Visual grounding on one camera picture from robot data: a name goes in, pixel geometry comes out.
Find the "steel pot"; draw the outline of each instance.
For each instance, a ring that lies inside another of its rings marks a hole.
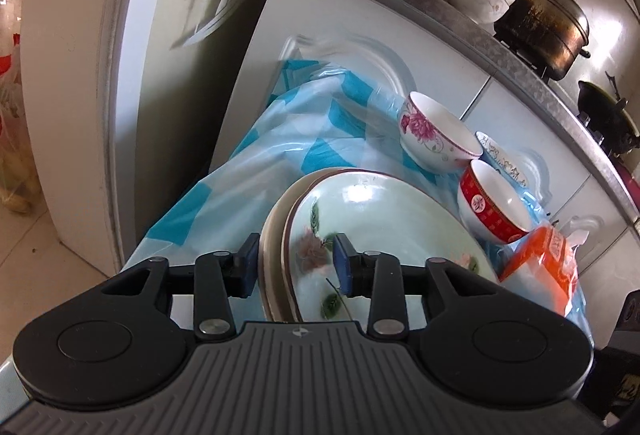
[[[578,110],[589,116],[589,128],[602,134],[605,153],[623,155],[640,147],[640,132],[626,113],[626,99],[620,98],[617,87],[615,99],[592,82],[579,81],[578,85]]]
[[[516,0],[494,24],[496,37],[515,47],[550,79],[564,78],[589,43],[589,22],[574,0]]]

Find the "pink flower print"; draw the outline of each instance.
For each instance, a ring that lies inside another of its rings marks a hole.
[[[406,134],[406,127],[409,126],[409,116],[405,113],[400,119],[400,127],[402,128],[402,133]]]
[[[409,130],[419,141],[433,140],[436,137],[435,127],[419,112],[409,115]]]
[[[327,250],[322,244],[322,240],[306,227],[305,234],[298,240],[296,254],[300,260],[300,269],[303,274],[320,269],[328,263]]]

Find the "beige floor tile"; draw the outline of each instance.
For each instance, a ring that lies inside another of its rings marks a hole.
[[[30,227],[47,211],[44,198],[28,215],[17,214],[0,204],[0,265]]]
[[[43,214],[0,265],[0,361],[30,320],[103,280],[59,242]]]

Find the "countertop edge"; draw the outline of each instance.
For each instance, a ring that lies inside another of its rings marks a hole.
[[[443,0],[375,1],[434,34],[516,95],[578,157],[639,235],[638,208],[613,164],[586,128],[528,66]]]

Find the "white cabinet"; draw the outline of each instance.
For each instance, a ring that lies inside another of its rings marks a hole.
[[[577,229],[589,231],[589,238],[578,247],[575,258],[581,273],[616,241],[625,230],[625,219],[600,185],[589,177],[553,217],[556,227],[565,235]]]
[[[580,275],[587,319],[596,347],[602,348],[616,326],[626,295],[640,288],[640,243],[631,230]]]
[[[372,0],[267,0],[222,124],[212,168],[264,110],[282,60],[334,62],[399,94],[418,90],[462,116],[489,75]]]
[[[562,140],[495,79],[481,92],[465,124],[491,136],[514,155],[532,193],[551,215],[589,177]]]

